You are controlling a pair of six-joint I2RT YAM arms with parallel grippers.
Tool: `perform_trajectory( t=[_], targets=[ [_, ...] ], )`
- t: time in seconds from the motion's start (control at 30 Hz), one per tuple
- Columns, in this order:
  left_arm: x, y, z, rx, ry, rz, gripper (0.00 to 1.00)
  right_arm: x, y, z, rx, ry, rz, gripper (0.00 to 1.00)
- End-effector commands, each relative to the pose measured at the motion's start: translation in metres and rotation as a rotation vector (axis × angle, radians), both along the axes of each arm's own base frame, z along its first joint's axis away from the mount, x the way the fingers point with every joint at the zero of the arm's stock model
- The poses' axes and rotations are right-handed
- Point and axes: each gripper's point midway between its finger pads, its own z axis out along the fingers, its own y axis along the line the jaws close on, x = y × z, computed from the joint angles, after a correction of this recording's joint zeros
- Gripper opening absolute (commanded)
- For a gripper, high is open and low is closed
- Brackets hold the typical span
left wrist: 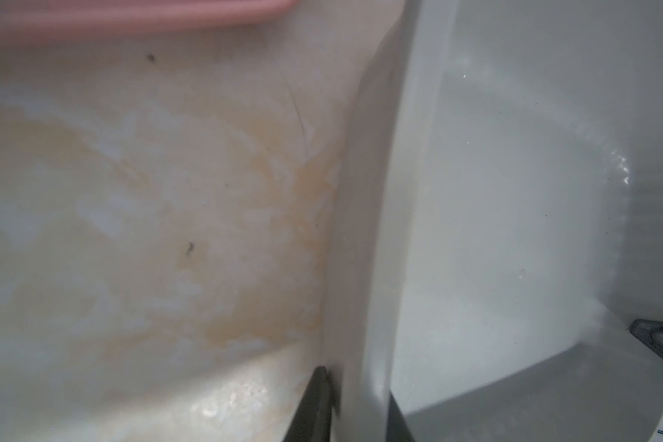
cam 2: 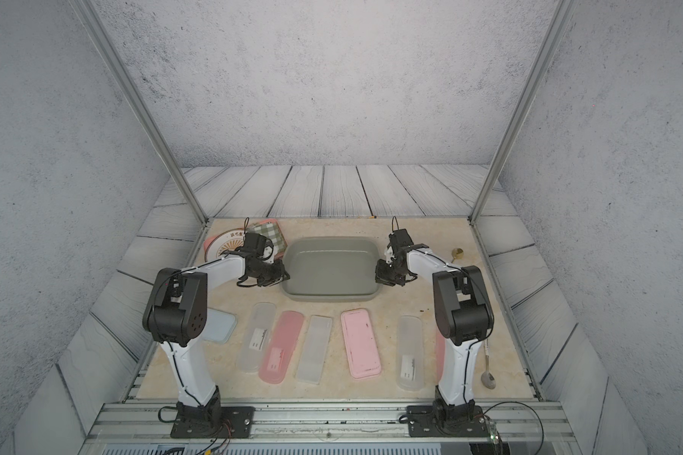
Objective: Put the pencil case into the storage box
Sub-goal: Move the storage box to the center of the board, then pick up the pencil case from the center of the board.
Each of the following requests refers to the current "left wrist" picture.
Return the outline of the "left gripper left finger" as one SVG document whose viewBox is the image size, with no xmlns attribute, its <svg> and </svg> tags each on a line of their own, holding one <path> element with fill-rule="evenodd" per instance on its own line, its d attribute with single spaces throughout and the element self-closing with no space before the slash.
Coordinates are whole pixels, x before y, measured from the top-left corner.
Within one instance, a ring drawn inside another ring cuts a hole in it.
<svg viewBox="0 0 663 442">
<path fill-rule="evenodd" d="M 325 366 L 317 366 L 299 402 L 283 442 L 329 442 L 333 383 Z"/>
</svg>

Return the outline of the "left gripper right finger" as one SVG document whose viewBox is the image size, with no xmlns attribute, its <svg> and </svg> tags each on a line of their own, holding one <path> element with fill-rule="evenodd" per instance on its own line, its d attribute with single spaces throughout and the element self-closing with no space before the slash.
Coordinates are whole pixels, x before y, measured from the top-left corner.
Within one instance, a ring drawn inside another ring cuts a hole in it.
<svg viewBox="0 0 663 442">
<path fill-rule="evenodd" d="M 629 332 L 663 360 L 663 322 L 637 319 L 630 324 Z"/>
</svg>

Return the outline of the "grey plastic storage box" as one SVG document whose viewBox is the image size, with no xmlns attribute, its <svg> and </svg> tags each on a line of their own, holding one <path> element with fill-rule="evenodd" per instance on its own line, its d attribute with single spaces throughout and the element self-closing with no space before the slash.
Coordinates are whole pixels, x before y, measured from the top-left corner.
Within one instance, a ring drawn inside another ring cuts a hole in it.
<svg viewBox="0 0 663 442">
<path fill-rule="evenodd" d="M 323 308 L 340 441 L 663 440 L 663 1 L 408 1 Z"/>
</svg>

